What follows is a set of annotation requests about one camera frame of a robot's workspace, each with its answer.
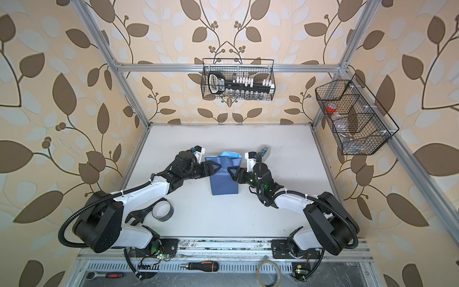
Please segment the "light blue wrapping paper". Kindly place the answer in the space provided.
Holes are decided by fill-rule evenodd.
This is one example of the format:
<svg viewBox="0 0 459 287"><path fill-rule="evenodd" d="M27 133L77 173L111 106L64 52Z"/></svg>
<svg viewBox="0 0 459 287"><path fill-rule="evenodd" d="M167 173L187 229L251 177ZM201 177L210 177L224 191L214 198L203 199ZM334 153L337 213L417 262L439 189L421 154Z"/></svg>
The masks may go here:
<svg viewBox="0 0 459 287"><path fill-rule="evenodd" d="M233 181L229 167L239 167L242 156L239 153L223 152L218 156L205 157L206 161L212 161L221 165L219 171L210 177L210 186L213 196L232 195L239 193L239 185Z"/></svg>

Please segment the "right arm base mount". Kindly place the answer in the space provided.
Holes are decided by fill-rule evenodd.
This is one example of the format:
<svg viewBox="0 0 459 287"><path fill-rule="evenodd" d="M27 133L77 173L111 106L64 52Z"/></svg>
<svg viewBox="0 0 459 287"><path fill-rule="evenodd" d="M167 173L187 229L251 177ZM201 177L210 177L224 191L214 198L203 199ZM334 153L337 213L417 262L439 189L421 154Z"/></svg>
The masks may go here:
<svg viewBox="0 0 459 287"><path fill-rule="evenodd" d="M292 239L274 239L271 241L274 259L319 259L321 249L302 250Z"/></svg>

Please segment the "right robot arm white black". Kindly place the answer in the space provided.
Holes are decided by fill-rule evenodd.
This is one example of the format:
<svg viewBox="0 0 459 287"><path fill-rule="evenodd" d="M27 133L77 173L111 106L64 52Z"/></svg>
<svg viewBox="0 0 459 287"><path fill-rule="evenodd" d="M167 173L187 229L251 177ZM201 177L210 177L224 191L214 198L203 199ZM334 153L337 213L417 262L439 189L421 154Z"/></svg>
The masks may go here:
<svg viewBox="0 0 459 287"><path fill-rule="evenodd" d="M358 247L360 228L333 194L323 192L311 196L286 189L274 181L264 163L255 164L252 170L229 167L227 171L234 182L247 184L264 206L290 210L306 217L310 227L299 227L286 239L291 257L301 258L313 248L339 255L344 249Z"/></svg>

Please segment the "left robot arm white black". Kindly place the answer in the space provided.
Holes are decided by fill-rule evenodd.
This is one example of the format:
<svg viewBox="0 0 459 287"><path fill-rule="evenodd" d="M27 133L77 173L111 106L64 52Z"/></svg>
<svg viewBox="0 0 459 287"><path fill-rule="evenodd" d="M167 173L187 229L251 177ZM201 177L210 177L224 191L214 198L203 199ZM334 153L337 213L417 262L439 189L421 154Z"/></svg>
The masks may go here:
<svg viewBox="0 0 459 287"><path fill-rule="evenodd" d="M111 248L145 249L160 236L143 224L140 207L174 192L186 180L216 174L221 165L201 161L203 154L199 147L181 151L164 171L153 173L144 184L110 194L92 194L86 205L62 224L59 242L69 248L90 248L95 253Z"/></svg>

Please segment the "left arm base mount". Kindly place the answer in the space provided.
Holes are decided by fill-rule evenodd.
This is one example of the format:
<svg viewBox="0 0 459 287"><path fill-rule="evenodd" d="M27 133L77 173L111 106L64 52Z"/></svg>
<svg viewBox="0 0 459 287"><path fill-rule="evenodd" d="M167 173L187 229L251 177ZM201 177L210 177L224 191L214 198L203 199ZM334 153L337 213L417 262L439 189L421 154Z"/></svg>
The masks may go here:
<svg viewBox="0 0 459 287"><path fill-rule="evenodd" d="M172 258L178 251L178 243L179 239L177 238L155 239L143 249L131 248L128 254L135 258L157 257L158 255L166 255Z"/></svg>

